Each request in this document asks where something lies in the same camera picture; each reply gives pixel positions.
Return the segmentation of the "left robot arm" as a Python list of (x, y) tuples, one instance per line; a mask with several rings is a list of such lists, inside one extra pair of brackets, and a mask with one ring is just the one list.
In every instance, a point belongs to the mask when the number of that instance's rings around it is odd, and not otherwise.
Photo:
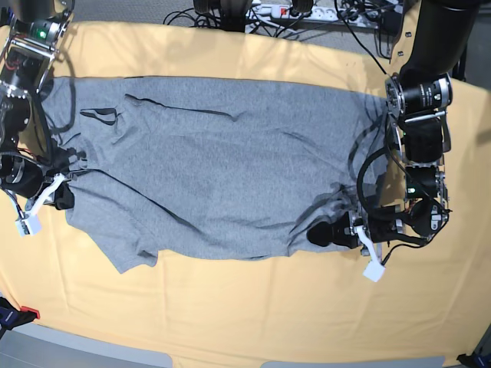
[[(451, 149), (447, 109), (453, 102), (450, 75), (460, 64), (477, 18), (480, 1), (422, 1), (409, 58), (385, 81), (387, 116), (383, 146), (358, 171), (358, 207), (337, 219), (318, 220), (307, 231), (319, 247), (359, 246), (371, 264), (385, 266), (377, 243), (423, 248), (450, 217), (444, 155)], [(371, 164), (381, 157), (395, 163), (405, 178), (404, 207), (375, 206), (364, 193)]]

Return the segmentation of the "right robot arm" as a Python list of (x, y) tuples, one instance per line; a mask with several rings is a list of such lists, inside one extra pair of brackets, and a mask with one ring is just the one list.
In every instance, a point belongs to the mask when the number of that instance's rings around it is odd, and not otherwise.
[(1, 11), (8, 30), (1, 50), (1, 190), (30, 205), (64, 173), (41, 102), (73, 10), (64, 1), (10, 1)]

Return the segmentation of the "black robot base post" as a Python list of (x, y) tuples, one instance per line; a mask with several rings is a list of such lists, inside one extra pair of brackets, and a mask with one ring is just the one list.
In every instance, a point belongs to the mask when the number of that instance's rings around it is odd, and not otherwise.
[(248, 0), (193, 0), (193, 8), (198, 15), (214, 18), (213, 10), (219, 13), (216, 27), (223, 31), (244, 33), (246, 16), (252, 7)]

